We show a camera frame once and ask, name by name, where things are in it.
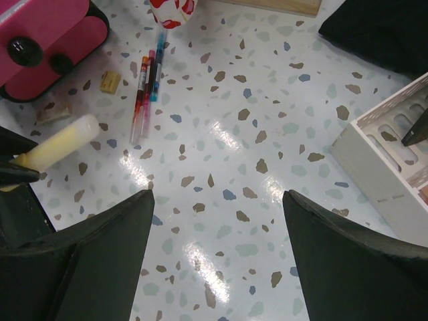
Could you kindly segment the blue pen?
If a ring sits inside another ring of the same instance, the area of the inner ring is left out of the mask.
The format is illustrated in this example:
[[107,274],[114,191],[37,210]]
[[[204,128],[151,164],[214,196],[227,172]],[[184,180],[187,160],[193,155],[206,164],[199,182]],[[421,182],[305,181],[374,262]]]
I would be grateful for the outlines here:
[[158,40],[157,40],[157,46],[156,46],[156,55],[155,55],[155,65],[154,65],[154,82],[152,87],[152,94],[150,95],[150,100],[152,102],[157,101],[158,96],[158,87],[160,82],[160,72],[161,72],[161,65],[163,61],[163,55],[164,55],[164,45],[167,38],[167,31],[163,26],[159,27],[159,33],[158,33]]

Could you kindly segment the red pen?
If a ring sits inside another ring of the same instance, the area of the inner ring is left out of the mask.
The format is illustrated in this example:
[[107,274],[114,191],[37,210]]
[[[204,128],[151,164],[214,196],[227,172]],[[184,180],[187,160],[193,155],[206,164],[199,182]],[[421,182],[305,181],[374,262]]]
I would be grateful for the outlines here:
[[142,126],[142,105],[143,105],[144,85],[146,81],[147,67],[148,67],[148,57],[144,56],[142,58],[142,63],[140,67],[140,75],[138,79],[136,101],[134,105],[134,114],[132,118],[132,126],[131,126],[131,133],[130,133],[130,143],[133,145],[138,144],[140,130]]

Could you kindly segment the yellow highlighter marker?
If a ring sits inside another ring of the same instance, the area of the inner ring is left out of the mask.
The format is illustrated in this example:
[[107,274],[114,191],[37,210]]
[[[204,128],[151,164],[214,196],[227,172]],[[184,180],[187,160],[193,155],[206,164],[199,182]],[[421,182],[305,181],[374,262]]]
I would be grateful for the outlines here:
[[20,154],[11,161],[11,164],[42,173],[69,154],[94,140],[99,133],[100,127],[96,117],[87,114],[29,152]]

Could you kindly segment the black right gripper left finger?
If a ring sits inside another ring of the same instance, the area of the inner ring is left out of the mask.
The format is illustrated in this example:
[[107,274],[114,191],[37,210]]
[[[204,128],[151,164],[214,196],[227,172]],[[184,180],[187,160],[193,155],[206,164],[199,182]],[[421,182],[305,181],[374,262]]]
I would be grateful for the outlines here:
[[142,190],[15,249],[1,249],[2,320],[128,320],[154,213]]

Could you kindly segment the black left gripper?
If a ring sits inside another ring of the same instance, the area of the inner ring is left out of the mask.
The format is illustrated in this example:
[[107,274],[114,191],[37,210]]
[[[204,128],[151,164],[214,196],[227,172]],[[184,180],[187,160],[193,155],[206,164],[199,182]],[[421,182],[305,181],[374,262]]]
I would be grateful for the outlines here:
[[[29,152],[38,143],[0,127],[1,156]],[[21,165],[1,162],[1,183],[33,183],[39,172]],[[15,249],[56,230],[30,185],[1,192],[1,249]]]

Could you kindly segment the pink pen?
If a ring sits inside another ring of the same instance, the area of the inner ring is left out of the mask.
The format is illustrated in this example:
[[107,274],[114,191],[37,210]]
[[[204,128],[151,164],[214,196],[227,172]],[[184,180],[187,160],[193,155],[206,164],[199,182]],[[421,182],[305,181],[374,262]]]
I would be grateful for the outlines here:
[[141,131],[140,131],[140,137],[145,138],[147,137],[147,131],[148,131],[148,119],[149,119],[149,107],[150,107],[150,93],[151,93],[151,74],[152,69],[154,67],[154,59],[155,59],[156,52],[152,49],[149,51],[148,56],[148,66],[146,70],[146,80],[144,83],[144,96],[143,96],[143,115],[142,115],[142,125],[141,125]]

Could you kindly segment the pink drawer tray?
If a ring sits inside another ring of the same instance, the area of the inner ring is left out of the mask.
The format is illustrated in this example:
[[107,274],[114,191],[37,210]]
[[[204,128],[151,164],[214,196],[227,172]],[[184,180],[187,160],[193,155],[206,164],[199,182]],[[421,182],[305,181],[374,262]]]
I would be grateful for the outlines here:
[[8,49],[14,39],[29,39],[42,54],[87,14],[89,1],[1,1],[1,85],[24,69]]

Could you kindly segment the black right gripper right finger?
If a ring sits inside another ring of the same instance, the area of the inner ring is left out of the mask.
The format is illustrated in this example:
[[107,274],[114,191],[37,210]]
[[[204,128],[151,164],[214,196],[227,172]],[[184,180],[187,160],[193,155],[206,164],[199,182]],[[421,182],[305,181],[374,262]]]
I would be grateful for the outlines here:
[[427,248],[373,231],[294,190],[284,216],[311,320],[426,320]]

